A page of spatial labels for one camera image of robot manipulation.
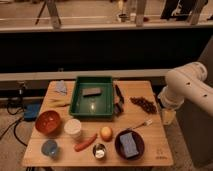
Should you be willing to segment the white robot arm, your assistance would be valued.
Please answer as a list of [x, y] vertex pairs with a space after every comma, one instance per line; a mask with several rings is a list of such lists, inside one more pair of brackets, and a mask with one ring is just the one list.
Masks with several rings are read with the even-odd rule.
[[205, 80], [208, 71], [201, 62], [191, 62], [170, 69], [165, 74], [166, 85], [158, 95], [162, 105], [162, 120], [164, 125], [170, 125], [176, 111], [187, 99], [213, 117], [213, 87]]

